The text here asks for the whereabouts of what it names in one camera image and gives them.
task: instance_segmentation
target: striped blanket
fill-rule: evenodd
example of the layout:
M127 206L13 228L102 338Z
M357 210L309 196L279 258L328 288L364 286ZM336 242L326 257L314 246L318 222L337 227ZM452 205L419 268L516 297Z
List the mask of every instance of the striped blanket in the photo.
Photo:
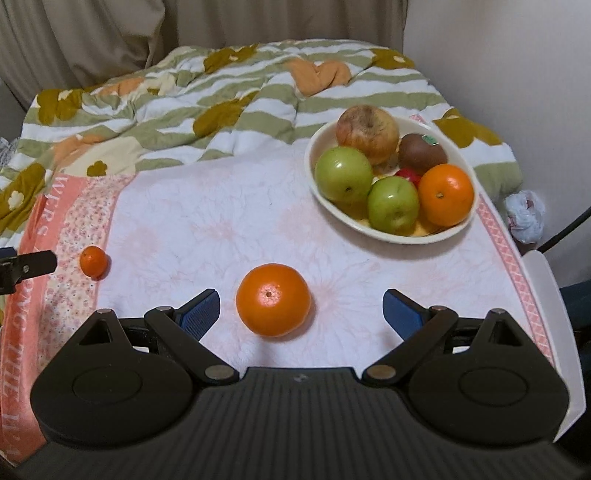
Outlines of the striped blanket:
M311 97L286 62L338 60L347 85ZM87 89L45 90L0 171L0 246L18 246L39 192L60 173L103 176L172 167L311 137L358 103L414 116L448 135L491 198L521 182L511 149L463 117L401 53L357 41L180 47L156 66Z

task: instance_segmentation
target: beige curtain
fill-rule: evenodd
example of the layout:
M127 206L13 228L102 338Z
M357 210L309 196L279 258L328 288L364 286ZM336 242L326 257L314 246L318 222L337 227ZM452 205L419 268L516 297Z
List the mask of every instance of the beige curtain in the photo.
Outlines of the beige curtain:
M351 38L402 50L407 0L164 0L165 43L221 48Z
M164 54L164 15L163 0L2 0L0 78L28 106L143 69Z
M0 79L26 107L181 45L351 38L402 49L407 0L0 0Z

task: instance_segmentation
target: small orange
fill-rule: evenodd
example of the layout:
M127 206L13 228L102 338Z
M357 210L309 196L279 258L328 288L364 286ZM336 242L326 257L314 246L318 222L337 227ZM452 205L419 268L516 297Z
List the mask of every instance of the small orange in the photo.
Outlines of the small orange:
M107 254L99 247L86 247L80 254L80 269L87 277L101 278L109 266Z
M418 184L425 217L438 226L454 226L466 219L474 201L470 177L460 167L443 163L426 172Z
M247 273L236 292L236 309L257 335L286 335L304 323L312 303L304 278L287 265L269 263Z

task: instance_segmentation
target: apple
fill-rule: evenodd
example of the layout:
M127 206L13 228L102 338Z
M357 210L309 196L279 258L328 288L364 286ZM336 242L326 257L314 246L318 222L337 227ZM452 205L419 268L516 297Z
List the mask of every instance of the apple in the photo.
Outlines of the apple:
M418 218L419 208L417 189L402 177L384 177L369 192L369 224L382 232L408 231Z
M359 150L334 147L316 162L314 180L322 196L331 202L356 203L367 199L374 171Z
M418 188L418 184L421 181L421 176L410 168L401 168L394 175L411 181L416 188Z
M361 150L372 165L396 156L399 135L394 117L373 105L352 106L336 122L339 145Z

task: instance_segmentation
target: black cable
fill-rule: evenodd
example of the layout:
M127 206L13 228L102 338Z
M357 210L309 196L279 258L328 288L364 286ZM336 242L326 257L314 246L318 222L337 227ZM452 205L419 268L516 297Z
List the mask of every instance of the black cable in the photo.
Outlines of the black cable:
M544 245L538 248L538 252L545 253L550 250L553 246L555 246L558 242L560 242L565 236L575 230L577 227L581 225L585 220L591 217L591 207L585 210L581 215L579 215L576 220L570 223L566 228L562 229L556 235L554 235L550 240L548 240Z

